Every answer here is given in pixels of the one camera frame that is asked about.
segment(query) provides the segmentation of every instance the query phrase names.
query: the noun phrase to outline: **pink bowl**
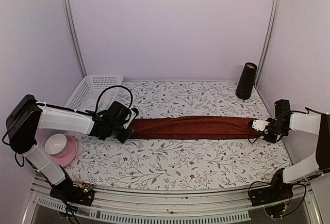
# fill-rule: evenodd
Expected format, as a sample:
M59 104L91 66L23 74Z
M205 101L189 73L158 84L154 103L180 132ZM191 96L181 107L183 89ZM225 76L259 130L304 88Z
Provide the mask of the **pink bowl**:
M68 149L67 149L66 153L59 158L53 157L53 160L55 161L55 163L62 167L68 166L73 161L74 157L77 154L77 150L78 150L78 145L77 145L77 141L75 140L75 138L71 135L65 135L65 136L68 139Z

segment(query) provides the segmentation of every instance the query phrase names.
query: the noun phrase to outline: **black cup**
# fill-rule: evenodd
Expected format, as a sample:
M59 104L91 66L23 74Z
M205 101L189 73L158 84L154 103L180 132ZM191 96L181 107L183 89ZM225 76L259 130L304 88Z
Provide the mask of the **black cup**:
M254 63L247 62L245 64L236 89L236 96L240 99L246 100L251 97L257 68Z

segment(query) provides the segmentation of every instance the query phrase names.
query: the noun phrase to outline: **white plastic basket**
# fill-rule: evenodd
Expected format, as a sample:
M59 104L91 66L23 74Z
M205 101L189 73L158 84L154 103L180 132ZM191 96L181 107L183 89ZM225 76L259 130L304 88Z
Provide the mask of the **white plastic basket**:
M99 94L109 86L121 85L122 75L95 74L82 79L65 104L66 107L81 111L94 110ZM98 111L108 109L118 94L119 88L110 89L102 96Z

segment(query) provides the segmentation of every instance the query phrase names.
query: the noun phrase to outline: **red cloth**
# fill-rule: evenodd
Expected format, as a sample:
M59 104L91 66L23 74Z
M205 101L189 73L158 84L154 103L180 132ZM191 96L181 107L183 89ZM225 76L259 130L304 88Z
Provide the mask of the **red cloth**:
M135 119L130 139L247 139L259 133L249 127L252 118L189 116Z

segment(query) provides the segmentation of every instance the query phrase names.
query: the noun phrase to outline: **white wall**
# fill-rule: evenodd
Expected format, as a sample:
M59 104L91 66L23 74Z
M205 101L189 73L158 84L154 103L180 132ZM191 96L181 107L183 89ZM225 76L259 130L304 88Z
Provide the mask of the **white wall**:
M280 0L275 30L259 90L267 107L289 99L330 112L330 0ZM291 132L285 140L293 162L316 148L317 137ZM324 223L330 223L330 176L312 182Z
M258 63L272 0L71 0L88 74L237 81Z
M62 0L0 0L0 134L5 120L28 93L65 104L81 80ZM38 135L44 141L48 133ZM17 224L33 180L14 153L0 144L0 223Z

